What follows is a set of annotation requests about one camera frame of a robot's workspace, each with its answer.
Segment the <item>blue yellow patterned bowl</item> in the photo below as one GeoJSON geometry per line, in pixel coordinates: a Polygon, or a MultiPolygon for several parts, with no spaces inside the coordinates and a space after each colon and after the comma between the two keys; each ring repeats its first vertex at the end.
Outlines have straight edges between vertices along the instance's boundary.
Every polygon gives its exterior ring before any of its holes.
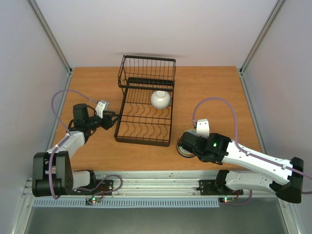
{"type": "Polygon", "coordinates": [[[198,136],[194,129],[189,129],[181,134],[176,143],[177,152],[185,157],[195,157],[193,148],[196,146],[198,136]]]}

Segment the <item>white bowl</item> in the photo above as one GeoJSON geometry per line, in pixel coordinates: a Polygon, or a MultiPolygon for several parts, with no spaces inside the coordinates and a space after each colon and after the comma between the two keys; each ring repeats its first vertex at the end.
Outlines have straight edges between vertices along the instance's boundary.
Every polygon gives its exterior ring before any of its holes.
{"type": "Polygon", "coordinates": [[[154,91],[151,95],[151,105],[157,109],[164,109],[170,105],[171,96],[167,91],[154,91]]]}

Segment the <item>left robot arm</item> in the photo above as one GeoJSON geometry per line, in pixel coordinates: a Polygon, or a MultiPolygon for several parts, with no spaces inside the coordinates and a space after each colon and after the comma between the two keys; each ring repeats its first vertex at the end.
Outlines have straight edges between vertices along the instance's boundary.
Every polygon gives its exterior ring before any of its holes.
{"type": "Polygon", "coordinates": [[[108,130],[120,115],[108,110],[108,103],[99,101],[96,108],[81,103],[73,106],[73,119],[68,132],[53,148],[36,153],[33,158],[32,193],[35,197],[71,195],[76,191],[93,194],[99,183],[94,171],[73,171],[70,159],[85,145],[97,128],[108,130]]]}

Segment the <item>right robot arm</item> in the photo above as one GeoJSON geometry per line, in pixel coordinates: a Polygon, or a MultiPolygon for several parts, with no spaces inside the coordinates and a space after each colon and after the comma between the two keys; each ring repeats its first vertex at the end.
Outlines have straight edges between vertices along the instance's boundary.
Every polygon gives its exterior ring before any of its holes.
{"type": "Polygon", "coordinates": [[[304,161],[300,158],[288,160],[268,156],[218,133],[204,138],[184,132],[177,141],[177,147],[192,153],[201,162],[235,164],[251,171],[220,170],[214,182],[220,194],[237,190],[263,191],[289,203],[301,203],[304,161]]]}

